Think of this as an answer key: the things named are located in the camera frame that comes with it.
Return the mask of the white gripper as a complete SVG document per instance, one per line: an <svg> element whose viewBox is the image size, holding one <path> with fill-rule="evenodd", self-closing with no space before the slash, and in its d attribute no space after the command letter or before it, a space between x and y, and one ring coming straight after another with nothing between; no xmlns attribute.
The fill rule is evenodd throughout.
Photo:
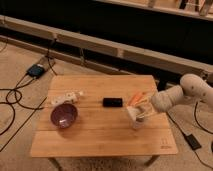
<svg viewBox="0 0 213 171"><path fill-rule="evenodd" d="M140 105L142 103L151 102L153 107L158 112L166 112L173 106L175 106L178 102L180 102L183 98L183 90L181 87L172 87L164 91L159 91L152 95L146 95L141 97L139 100L133 103L133 106ZM142 119L145 117L149 117L156 114L155 110L144 111L137 115L137 118Z"/></svg>

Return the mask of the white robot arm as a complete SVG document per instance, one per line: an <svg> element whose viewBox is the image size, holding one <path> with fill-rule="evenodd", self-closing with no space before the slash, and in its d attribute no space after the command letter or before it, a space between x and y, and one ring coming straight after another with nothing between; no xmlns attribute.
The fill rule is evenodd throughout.
<svg viewBox="0 0 213 171"><path fill-rule="evenodd" d="M142 119L166 112L186 96L200 99L213 109L213 87L197 75L185 74L178 85L144 97L139 103L136 103L133 107L134 117Z"/></svg>

